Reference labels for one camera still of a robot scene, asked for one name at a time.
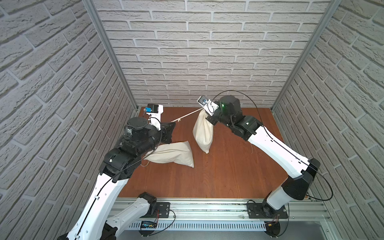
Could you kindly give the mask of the cream cloth soil bag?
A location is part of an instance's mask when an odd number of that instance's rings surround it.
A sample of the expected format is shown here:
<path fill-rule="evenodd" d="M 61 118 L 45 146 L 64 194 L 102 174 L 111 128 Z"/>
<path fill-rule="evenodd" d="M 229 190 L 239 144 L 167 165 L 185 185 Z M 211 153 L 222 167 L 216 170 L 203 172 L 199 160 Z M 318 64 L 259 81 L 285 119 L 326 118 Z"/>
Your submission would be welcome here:
<path fill-rule="evenodd" d="M 200 149 L 208 154 L 214 137 L 214 126 L 206 119 L 209 115 L 204 109 L 199 112 L 193 128 L 193 136 Z"/>
<path fill-rule="evenodd" d="M 191 168 L 195 167 L 192 149 L 188 141 L 161 145 L 145 160 L 157 164 L 176 163 Z"/>

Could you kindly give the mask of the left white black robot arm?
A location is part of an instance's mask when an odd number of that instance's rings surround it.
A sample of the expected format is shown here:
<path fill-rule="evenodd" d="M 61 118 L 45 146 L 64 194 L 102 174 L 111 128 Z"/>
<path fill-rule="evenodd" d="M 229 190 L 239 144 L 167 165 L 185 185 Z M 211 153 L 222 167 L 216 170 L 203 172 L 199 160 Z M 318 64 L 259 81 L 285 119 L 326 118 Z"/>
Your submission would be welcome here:
<path fill-rule="evenodd" d="M 116 217 L 108 215 L 121 190 L 142 160 L 153 154 L 160 144 L 170 144 L 175 123 L 161 123 L 134 117 L 102 161 L 94 190 L 74 227 L 60 240 L 115 240 L 137 219 L 155 212 L 157 199 L 142 193 Z"/>

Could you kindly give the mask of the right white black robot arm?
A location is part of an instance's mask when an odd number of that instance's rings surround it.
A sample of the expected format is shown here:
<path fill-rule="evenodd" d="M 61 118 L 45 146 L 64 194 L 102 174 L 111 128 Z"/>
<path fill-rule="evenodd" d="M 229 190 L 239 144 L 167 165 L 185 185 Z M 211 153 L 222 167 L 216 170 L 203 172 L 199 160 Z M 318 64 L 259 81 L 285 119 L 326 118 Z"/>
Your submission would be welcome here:
<path fill-rule="evenodd" d="M 261 210 L 265 217 L 273 218 L 285 204 L 303 200 L 320 167 L 316 159 L 308 159 L 276 138 L 253 116 L 244 116 L 240 100 L 232 95 L 211 101 L 204 96 L 198 103 L 208 113 L 211 124 L 222 123 L 233 134 L 264 151 L 288 174 L 288 178 L 263 200 Z"/>

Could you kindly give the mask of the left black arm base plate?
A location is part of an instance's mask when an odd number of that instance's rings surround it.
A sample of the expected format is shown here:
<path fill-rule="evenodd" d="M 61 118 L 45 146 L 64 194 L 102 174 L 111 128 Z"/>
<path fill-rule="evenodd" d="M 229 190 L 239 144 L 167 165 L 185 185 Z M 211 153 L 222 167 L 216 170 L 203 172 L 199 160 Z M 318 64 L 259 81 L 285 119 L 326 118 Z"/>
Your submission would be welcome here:
<path fill-rule="evenodd" d="M 150 205 L 150 208 L 143 218 L 160 218 L 167 219 L 170 214 L 170 202 L 156 202 Z"/>

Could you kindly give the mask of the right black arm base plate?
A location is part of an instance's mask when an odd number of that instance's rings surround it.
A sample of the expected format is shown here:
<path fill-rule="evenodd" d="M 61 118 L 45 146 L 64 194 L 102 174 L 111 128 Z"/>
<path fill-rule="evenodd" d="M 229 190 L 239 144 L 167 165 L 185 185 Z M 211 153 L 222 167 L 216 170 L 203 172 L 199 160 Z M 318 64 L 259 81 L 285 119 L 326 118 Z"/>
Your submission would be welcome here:
<path fill-rule="evenodd" d="M 263 203 L 246 203 L 247 213 L 250 219 L 288 219 L 288 211 L 285 207 L 281 207 L 279 210 L 270 208 Z"/>

